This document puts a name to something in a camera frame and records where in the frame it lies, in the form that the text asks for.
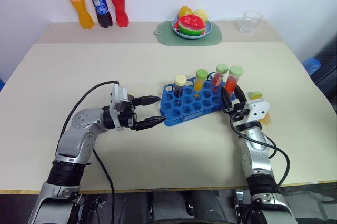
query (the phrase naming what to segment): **glass cup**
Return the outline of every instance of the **glass cup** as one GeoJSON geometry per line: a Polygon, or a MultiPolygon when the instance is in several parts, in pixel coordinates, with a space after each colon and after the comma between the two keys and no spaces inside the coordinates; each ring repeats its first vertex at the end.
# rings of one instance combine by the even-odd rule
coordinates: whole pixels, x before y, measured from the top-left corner
{"type": "Polygon", "coordinates": [[[248,34],[253,31],[262,19],[262,14],[257,11],[246,11],[240,22],[240,32],[248,34]]]}

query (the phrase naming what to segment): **watermelon slice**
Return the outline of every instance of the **watermelon slice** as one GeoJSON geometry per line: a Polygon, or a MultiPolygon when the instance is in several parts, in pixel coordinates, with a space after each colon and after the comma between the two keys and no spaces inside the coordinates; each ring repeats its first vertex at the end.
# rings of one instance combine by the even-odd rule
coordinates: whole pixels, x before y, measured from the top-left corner
{"type": "Polygon", "coordinates": [[[187,15],[178,20],[179,32],[189,36],[205,34],[205,22],[198,16],[187,15]]]}

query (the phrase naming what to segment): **fake fruit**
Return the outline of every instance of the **fake fruit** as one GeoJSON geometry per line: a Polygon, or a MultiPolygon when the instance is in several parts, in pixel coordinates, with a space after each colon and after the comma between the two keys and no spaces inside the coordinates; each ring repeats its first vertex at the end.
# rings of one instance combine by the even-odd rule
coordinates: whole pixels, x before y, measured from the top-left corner
{"type": "Polygon", "coordinates": [[[193,14],[193,11],[190,8],[188,8],[187,6],[183,6],[178,12],[178,18],[181,18],[186,15],[192,15],[192,14],[193,14]]]}
{"type": "Polygon", "coordinates": [[[197,9],[193,15],[200,17],[205,23],[209,20],[209,17],[204,9],[197,9]]]}
{"type": "Polygon", "coordinates": [[[205,22],[198,16],[187,15],[178,20],[179,32],[189,36],[205,34],[205,22]]]}

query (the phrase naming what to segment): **yellow fruit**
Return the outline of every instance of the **yellow fruit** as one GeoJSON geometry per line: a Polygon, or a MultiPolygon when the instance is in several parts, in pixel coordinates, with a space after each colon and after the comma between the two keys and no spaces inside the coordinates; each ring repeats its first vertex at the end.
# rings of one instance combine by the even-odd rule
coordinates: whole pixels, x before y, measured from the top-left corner
{"type": "Polygon", "coordinates": [[[197,9],[193,15],[200,17],[204,22],[209,20],[209,17],[207,16],[207,13],[204,9],[197,9]]]}
{"type": "Polygon", "coordinates": [[[187,6],[183,6],[181,7],[178,13],[178,17],[181,18],[183,16],[192,15],[192,14],[193,14],[193,11],[190,8],[188,8],[187,6]]]}

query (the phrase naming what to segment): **plate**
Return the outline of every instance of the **plate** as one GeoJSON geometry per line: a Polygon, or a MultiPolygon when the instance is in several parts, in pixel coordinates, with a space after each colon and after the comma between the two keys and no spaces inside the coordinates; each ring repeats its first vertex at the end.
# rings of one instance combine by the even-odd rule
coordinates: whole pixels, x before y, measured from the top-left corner
{"type": "Polygon", "coordinates": [[[183,38],[188,38],[190,40],[196,40],[197,38],[203,38],[205,36],[208,35],[208,33],[210,33],[210,31],[212,30],[212,23],[210,21],[207,21],[206,22],[206,32],[205,34],[203,35],[199,35],[199,36],[189,36],[189,35],[185,35],[185,34],[182,34],[180,33],[177,29],[174,28],[174,25],[178,22],[178,18],[176,17],[173,21],[172,21],[172,29],[173,31],[179,35],[180,37],[183,37],[183,38]]]}

